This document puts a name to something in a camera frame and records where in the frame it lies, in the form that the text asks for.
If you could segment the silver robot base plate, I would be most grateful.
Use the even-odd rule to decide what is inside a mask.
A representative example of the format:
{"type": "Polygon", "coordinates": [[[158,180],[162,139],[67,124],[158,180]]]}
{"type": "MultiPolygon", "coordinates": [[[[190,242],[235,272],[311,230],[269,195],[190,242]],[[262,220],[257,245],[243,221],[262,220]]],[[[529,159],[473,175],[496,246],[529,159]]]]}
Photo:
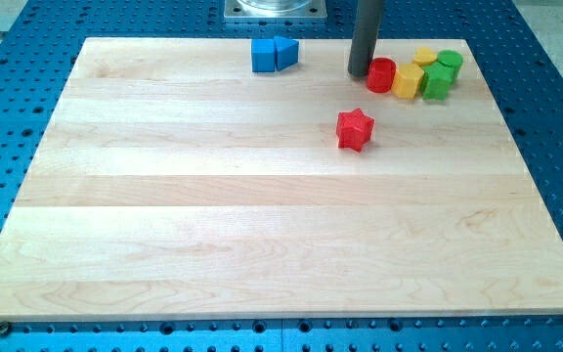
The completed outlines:
{"type": "Polygon", "coordinates": [[[226,20],[316,19],[327,17],[325,0],[224,0],[226,20]]]}

